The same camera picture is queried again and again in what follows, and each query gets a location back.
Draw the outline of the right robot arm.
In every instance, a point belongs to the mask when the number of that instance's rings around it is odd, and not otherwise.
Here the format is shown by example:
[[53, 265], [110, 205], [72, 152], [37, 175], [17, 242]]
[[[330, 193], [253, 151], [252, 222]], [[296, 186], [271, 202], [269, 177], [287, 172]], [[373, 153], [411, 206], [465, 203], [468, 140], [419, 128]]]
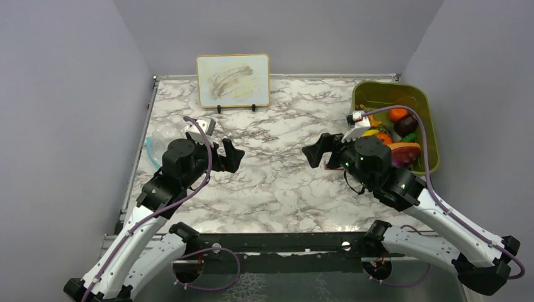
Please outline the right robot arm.
[[302, 151], [313, 168], [324, 154], [330, 154], [331, 167], [343, 169], [382, 204], [421, 221], [438, 234], [437, 238], [411, 235], [377, 220], [363, 239], [368, 254], [417, 258], [455, 274], [465, 287], [486, 296], [514, 278], [510, 262], [516, 261], [520, 242], [512, 236], [495, 235], [456, 213], [435, 194], [430, 183], [395, 167], [391, 148], [377, 137], [344, 142], [340, 135], [324, 133]]

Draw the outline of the clear blue zip top bag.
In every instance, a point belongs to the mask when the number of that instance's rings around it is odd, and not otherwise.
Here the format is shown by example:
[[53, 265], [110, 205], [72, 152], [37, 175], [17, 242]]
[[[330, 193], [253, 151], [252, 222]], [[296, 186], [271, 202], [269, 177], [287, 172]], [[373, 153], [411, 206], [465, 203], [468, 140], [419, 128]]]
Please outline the clear blue zip top bag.
[[154, 130], [152, 135], [146, 138], [147, 156], [156, 169], [162, 167], [162, 156], [168, 145], [173, 140], [184, 137], [182, 128], [165, 126]]

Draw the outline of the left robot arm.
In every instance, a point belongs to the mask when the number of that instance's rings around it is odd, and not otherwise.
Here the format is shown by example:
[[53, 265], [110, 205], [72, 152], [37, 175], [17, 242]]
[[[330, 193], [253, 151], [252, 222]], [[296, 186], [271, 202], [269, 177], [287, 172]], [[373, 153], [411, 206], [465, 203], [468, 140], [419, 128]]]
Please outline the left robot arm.
[[125, 222], [104, 256], [81, 278], [72, 278], [63, 291], [72, 301], [132, 301], [139, 291], [170, 262], [180, 257], [196, 257], [202, 247], [199, 233], [185, 223], [171, 226], [157, 246], [146, 252], [153, 236], [189, 200], [194, 190], [207, 185], [209, 174], [235, 173], [245, 156], [228, 138], [218, 145], [204, 146], [189, 138], [172, 141], [162, 156], [162, 166], [142, 187], [130, 218]]

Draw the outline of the orange toy tangerine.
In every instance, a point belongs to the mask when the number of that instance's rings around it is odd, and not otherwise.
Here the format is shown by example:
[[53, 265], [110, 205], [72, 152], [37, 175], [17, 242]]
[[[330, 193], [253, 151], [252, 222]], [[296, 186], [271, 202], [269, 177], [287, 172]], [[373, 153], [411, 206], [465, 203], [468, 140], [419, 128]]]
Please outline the orange toy tangerine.
[[404, 108], [394, 108], [389, 110], [389, 120], [391, 122], [397, 122], [398, 120], [402, 119], [403, 117], [407, 116], [409, 114], [408, 110]]

